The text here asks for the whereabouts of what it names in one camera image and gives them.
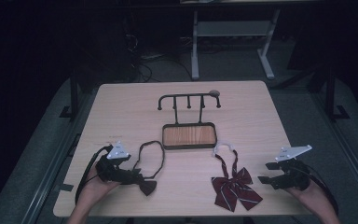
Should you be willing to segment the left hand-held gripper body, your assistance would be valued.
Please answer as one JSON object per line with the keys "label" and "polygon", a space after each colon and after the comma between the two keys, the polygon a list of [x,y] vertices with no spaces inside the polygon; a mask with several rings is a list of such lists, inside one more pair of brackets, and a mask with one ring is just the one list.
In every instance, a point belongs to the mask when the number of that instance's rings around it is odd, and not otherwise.
{"label": "left hand-held gripper body", "polygon": [[98,176],[103,182],[115,181],[128,184],[131,180],[131,171],[119,168],[119,165],[128,161],[131,154],[123,147],[120,141],[104,148],[107,153],[102,155],[96,164]]}

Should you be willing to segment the black metal stand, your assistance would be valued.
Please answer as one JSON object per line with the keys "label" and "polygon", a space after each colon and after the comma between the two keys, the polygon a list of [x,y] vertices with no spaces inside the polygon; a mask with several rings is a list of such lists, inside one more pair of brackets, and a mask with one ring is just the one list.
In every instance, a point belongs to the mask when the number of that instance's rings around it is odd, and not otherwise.
{"label": "black metal stand", "polygon": [[336,76],[331,65],[325,67],[325,100],[324,111],[333,122],[337,119],[348,119],[350,116],[342,105],[335,105]]}
{"label": "black metal stand", "polygon": [[79,101],[78,101],[78,81],[76,71],[71,73],[69,78],[70,82],[70,104],[66,105],[60,114],[61,118],[66,118],[73,121],[76,118],[76,115],[79,111]]}

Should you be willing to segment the person's left hand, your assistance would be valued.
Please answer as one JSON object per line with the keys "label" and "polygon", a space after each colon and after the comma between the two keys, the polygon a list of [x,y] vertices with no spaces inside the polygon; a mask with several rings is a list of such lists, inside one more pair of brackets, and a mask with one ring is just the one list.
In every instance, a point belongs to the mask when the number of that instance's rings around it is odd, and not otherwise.
{"label": "person's left hand", "polygon": [[102,200],[111,190],[118,187],[119,182],[103,182],[97,174],[95,166],[92,166],[84,188],[82,189],[78,204],[94,205]]}

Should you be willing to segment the grey metal table frame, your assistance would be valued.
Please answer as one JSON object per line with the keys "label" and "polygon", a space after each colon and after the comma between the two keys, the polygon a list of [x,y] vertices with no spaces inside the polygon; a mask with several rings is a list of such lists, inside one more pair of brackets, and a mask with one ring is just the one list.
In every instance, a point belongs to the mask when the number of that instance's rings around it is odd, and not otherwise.
{"label": "grey metal table frame", "polygon": [[269,21],[200,21],[198,12],[193,16],[193,34],[191,51],[191,78],[200,78],[198,40],[200,37],[222,37],[222,36],[264,36],[265,43],[257,50],[257,55],[264,69],[267,79],[274,79],[274,73],[269,64],[269,45],[274,35],[281,11],[276,9]]}

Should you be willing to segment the person's right hand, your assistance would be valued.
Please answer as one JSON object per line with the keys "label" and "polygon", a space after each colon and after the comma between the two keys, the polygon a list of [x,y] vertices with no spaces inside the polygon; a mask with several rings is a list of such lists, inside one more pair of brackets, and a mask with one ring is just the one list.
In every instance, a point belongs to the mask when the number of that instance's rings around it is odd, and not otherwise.
{"label": "person's right hand", "polygon": [[285,191],[299,200],[315,216],[319,217],[331,208],[324,191],[314,181],[310,181],[304,190],[288,188]]}

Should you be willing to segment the black rack with wooden base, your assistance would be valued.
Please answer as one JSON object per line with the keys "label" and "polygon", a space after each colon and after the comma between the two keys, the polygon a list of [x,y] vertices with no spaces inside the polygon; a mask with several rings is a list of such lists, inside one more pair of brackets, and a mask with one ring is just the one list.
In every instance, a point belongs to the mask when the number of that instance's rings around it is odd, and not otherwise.
{"label": "black rack with wooden base", "polygon": [[[211,90],[200,93],[178,93],[165,94],[158,99],[158,110],[162,110],[163,101],[172,99],[172,109],[174,113],[174,123],[165,124],[162,127],[162,145],[168,150],[175,149],[197,149],[214,148],[218,138],[216,127],[212,122],[203,122],[203,109],[206,107],[205,98],[212,97],[216,101],[216,107],[220,108],[220,92]],[[186,108],[192,108],[192,98],[199,99],[199,118],[197,122],[180,123],[178,116],[178,99],[186,99]]]}

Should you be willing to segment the red striped bow tie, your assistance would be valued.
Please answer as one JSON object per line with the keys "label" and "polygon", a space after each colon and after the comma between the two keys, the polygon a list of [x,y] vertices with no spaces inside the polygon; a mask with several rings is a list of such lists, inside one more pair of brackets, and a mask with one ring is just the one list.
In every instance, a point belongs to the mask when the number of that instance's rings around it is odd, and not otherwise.
{"label": "red striped bow tie", "polygon": [[[231,175],[228,175],[227,165],[224,159],[217,153],[220,146],[227,146],[234,154],[235,160],[232,163]],[[238,169],[238,152],[229,143],[219,142],[213,149],[213,156],[221,161],[223,177],[212,177],[211,182],[216,193],[214,204],[234,212],[237,202],[247,210],[251,210],[263,201],[263,198],[255,192],[250,185],[253,183],[246,168]]]}

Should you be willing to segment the dark brown bow tie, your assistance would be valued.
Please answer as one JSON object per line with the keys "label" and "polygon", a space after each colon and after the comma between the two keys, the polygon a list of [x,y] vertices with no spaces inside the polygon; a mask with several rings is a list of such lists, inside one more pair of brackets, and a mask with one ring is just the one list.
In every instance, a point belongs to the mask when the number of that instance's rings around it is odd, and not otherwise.
{"label": "dark brown bow tie", "polygon": [[157,141],[157,140],[154,140],[154,141],[149,141],[149,142],[145,142],[145,143],[141,144],[141,146],[139,148],[139,151],[138,151],[138,160],[136,161],[136,163],[132,167],[132,170],[141,170],[140,168],[137,167],[137,165],[141,161],[142,151],[144,150],[145,147],[148,147],[148,146],[153,145],[153,144],[158,144],[160,146],[162,159],[161,159],[161,164],[160,164],[159,168],[156,170],[156,172],[153,175],[151,175],[151,176],[143,176],[143,179],[145,180],[145,183],[142,186],[139,186],[139,189],[145,196],[149,196],[156,189],[158,182],[155,180],[155,177],[157,176],[157,174],[161,171],[161,169],[164,166],[165,148],[162,145],[162,143]]}

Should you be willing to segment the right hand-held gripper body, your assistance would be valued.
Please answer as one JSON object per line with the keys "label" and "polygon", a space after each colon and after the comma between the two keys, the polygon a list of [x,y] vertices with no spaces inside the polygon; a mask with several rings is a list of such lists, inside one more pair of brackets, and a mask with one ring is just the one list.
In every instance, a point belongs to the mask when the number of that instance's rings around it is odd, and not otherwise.
{"label": "right hand-held gripper body", "polygon": [[306,189],[310,184],[310,171],[296,157],[312,150],[310,145],[303,147],[282,147],[275,157],[274,170],[282,170],[283,174],[275,176],[272,187],[275,189]]}

